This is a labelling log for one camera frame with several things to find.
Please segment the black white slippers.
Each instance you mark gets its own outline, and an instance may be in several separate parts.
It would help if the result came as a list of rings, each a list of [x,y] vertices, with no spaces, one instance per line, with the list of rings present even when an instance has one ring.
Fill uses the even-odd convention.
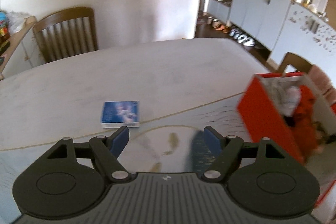
[[[229,36],[234,39],[239,44],[242,44],[245,47],[254,47],[255,40],[254,38],[250,37],[248,34],[243,32],[239,28],[233,28],[230,30]]]

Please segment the red cloth garment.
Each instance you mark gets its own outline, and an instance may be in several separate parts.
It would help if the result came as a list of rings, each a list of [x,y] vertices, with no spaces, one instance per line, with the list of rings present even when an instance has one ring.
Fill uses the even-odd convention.
[[[291,133],[303,157],[310,157],[318,147],[313,122],[315,96],[306,85],[300,85],[301,99],[293,113]]]

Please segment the wooden dining chair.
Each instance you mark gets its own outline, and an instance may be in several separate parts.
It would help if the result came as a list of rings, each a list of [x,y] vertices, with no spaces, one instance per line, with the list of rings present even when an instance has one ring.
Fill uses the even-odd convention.
[[[287,52],[277,69],[277,73],[284,73],[288,66],[294,67],[296,72],[309,73],[313,65],[301,56]]]
[[[33,26],[33,35],[46,63],[98,50],[95,12],[90,7],[54,12]]]

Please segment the white storage cabinet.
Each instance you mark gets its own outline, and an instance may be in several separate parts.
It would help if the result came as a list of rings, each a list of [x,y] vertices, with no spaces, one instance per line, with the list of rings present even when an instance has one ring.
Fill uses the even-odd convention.
[[[291,0],[232,0],[227,6],[209,0],[207,11],[261,43],[273,65],[286,53],[295,53],[335,81],[335,28],[302,5]]]

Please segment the far wooden dining chair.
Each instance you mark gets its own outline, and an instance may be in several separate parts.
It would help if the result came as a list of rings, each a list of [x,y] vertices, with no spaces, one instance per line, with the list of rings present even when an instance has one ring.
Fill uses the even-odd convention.
[[[98,50],[95,12],[90,7],[54,12],[33,26],[33,35],[46,63]]]

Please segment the near wooden dining chair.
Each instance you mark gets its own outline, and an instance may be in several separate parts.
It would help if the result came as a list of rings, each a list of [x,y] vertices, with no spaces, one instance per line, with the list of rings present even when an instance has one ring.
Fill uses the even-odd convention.
[[[284,73],[288,66],[294,67],[296,72],[309,73],[313,65],[301,56],[287,52],[277,69],[277,73]]]

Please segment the small blue white box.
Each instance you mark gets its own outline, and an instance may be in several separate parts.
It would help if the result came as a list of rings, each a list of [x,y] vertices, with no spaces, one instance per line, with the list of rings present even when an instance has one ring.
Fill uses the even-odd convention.
[[[138,101],[106,101],[102,107],[101,125],[103,128],[139,127]]]

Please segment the wooden sideboard with drawers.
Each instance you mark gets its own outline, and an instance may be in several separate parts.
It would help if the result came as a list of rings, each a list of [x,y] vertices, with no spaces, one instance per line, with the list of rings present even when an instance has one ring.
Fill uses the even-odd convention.
[[[36,22],[35,16],[26,17],[23,28],[9,38],[10,46],[2,55],[1,80],[45,63],[33,35]]]

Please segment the pink fringed scarf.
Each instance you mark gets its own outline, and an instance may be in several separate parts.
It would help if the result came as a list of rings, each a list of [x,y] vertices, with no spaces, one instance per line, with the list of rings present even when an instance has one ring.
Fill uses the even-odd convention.
[[[312,65],[308,76],[325,97],[329,105],[335,104],[335,87],[331,83],[329,76],[317,65]]]

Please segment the white red cardboard box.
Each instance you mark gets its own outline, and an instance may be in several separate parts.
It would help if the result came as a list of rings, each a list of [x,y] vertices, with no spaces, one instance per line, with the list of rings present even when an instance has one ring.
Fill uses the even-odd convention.
[[[308,88],[315,98],[311,111],[313,121],[321,122],[328,136],[335,135],[335,113],[322,96],[313,81],[302,72],[260,73],[252,77],[237,110],[247,128],[250,138],[258,142],[263,137],[271,138],[291,157],[303,164],[307,152],[313,143],[313,135],[295,137],[292,129],[286,124],[278,94],[284,93],[292,86]]]

